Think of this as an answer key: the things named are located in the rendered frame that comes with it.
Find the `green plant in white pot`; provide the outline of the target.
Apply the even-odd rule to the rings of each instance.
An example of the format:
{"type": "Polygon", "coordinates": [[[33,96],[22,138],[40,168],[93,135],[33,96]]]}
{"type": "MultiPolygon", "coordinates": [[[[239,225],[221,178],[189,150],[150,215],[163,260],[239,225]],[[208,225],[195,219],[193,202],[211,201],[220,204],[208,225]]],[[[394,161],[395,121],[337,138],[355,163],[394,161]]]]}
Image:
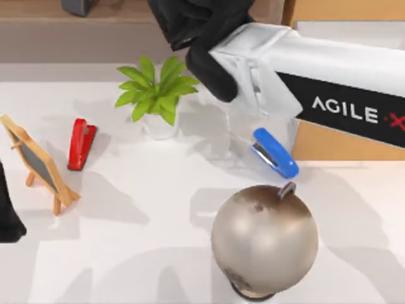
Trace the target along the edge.
{"type": "Polygon", "coordinates": [[[198,92],[199,81],[184,75],[185,63],[178,56],[167,58],[159,70],[147,56],[138,66],[119,66],[116,70],[127,77],[119,85],[123,91],[115,107],[132,105],[132,122],[141,122],[152,139],[164,140],[176,135],[178,109],[183,96],[198,92]]]}

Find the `blue stapler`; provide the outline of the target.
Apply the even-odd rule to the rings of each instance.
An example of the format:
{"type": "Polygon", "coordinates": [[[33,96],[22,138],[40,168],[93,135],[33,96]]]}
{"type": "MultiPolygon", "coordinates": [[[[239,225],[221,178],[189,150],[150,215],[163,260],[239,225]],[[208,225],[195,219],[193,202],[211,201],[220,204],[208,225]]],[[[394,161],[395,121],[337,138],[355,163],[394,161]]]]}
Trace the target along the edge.
{"type": "Polygon", "coordinates": [[[299,167],[290,153],[263,127],[253,132],[252,150],[283,178],[291,179],[299,173],[299,167]]]}

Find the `grey brown globe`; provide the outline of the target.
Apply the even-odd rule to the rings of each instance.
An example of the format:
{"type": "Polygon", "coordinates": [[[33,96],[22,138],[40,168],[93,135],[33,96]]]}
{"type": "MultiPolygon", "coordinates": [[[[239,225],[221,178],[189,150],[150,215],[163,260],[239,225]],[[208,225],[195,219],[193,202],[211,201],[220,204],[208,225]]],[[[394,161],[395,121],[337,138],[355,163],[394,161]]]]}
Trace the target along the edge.
{"type": "Polygon", "coordinates": [[[316,221],[296,184],[257,185],[233,194],[211,230],[215,262],[241,297],[265,301],[311,270],[319,240],[316,221]]]}

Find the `red stapler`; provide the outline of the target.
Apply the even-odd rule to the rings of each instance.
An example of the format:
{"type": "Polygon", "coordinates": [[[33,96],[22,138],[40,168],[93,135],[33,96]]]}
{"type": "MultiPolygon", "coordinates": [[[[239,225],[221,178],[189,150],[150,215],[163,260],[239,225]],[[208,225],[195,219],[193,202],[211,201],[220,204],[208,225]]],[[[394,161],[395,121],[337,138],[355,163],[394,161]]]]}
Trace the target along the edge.
{"type": "Polygon", "coordinates": [[[73,124],[67,168],[81,171],[87,161],[98,128],[89,125],[84,118],[77,118],[73,124]]]}

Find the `wooden framed blackboard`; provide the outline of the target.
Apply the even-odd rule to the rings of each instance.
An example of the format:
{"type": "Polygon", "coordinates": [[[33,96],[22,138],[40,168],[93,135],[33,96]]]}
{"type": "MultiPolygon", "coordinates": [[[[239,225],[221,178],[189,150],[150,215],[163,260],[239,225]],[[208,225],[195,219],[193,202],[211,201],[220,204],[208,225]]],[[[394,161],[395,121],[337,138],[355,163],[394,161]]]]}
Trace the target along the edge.
{"type": "Polygon", "coordinates": [[[68,208],[80,195],[71,190],[63,181],[53,158],[45,152],[29,134],[7,115],[0,116],[0,122],[12,140],[11,149],[17,150],[22,162],[29,170],[25,184],[30,187],[35,179],[53,194],[53,213],[58,216],[62,208],[68,208]]]}

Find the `dark grey object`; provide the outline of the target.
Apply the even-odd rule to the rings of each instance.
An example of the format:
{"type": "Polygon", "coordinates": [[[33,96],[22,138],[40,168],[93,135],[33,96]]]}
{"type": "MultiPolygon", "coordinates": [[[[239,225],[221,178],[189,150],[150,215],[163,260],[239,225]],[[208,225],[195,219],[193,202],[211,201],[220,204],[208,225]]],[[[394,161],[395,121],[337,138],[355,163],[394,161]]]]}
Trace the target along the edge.
{"type": "Polygon", "coordinates": [[[61,0],[61,7],[72,15],[85,17],[94,3],[95,0],[61,0]]]}

